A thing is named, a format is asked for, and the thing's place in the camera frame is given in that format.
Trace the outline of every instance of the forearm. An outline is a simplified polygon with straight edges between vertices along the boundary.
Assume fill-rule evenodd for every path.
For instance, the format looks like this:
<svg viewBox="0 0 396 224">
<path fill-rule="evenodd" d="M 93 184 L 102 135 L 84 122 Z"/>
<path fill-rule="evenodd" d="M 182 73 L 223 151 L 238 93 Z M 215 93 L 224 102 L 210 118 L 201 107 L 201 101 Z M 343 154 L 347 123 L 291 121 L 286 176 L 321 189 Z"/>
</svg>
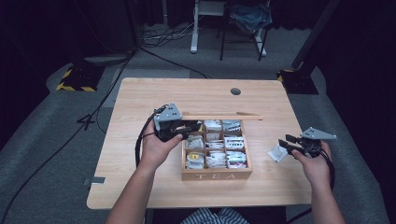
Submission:
<svg viewBox="0 0 396 224">
<path fill-rule="evenodd" d="M 155 170 L 139 167 L 114 204 L 106 223 L 143 223 Z"/>
<path fill-rule="evenodd" d="M 330 186 L 313 186 L 311 205 L 314 223 L 345 223 Z"/>
</svg>

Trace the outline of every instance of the person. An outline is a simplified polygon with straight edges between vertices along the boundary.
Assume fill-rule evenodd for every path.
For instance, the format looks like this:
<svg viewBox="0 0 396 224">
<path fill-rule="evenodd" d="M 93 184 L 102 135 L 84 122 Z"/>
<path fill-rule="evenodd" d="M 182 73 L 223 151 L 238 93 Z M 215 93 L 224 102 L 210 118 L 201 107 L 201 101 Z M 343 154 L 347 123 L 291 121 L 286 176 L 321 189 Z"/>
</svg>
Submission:
<svg viewBox="0 0 396 224">
<path fill-rule="evenodd" d="M 182 135 L 179 134 L 167 142 L 162 142 L 155 134 L 152 133 L 154 133 L 153 121 L 150 122 L 145 130 L 140 163 L 111 209 L 106 219 L 106 223 L 142 224 L 144 222 L 156 170 L 166 160 L 169 152 L 176 147 L 182 139 Z M 321 147 L 326 151 L 329 157 L 331 157 L 329 145 L 322 142 Z M 332 194 L 329 167 L 324 158 L 318 156 L 314 159 L 310 159 L 297 150 L 293 150 L 292 154 L 294 158 L 303 165 L 305 176 L 311 184 L 311 206 L 314 223 L 345 223 L 343 215 Z M 265 209 L 266 207 L 256 207 L 252 209 L 260 208 Z M 207 211 L 207 209 L 197 210 L 195 213 L 192 213 L 184 223 L 194 223 L 189 222 L 189 220 L 194 220 L 191 216 L 200 216 L 202 213 L 207 213 Z M 243 217 L 238 214 L 237 210 L 235 212 L 231 209 L 221 209 L 219 213 L 222 211 L 225 215 L 232 213 L 232 216 L 237 218 L 242 217 L 242 219 L 238 219 L 238 221 L 234 223 L 248 223 L 244 220 L 244 218 L 248 216 L 248 212 L 243 214 Z"/>
</svg>

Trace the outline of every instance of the wooden table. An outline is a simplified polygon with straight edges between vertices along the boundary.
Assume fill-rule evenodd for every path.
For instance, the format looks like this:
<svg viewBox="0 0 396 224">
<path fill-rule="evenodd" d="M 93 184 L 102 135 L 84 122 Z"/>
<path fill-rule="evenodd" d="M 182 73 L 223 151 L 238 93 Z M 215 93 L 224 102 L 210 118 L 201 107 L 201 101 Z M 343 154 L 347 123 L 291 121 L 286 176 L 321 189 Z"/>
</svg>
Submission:
<svg viewBox="0 0 396 224">
<path fill-rule="evenodd" d="M 238 88 L 240 95 L 232 95 Z M 269 155 L 285 134 L 301 128 L 278 81 L 230 79 L 125 78 L 102 148 L 87 205 L 109 209 L 135 169 L 134 145 L 153 109 L 174 102 L 180 112 L 242 111 L 263 115 L 245 120 L 253 173 L 245 180 L 181 180 L 181 144 L 158 169 L 149 208 L 287 205 L 310 203 L 311 188 L 292 156 L 276 163 Z"/>
</svg>

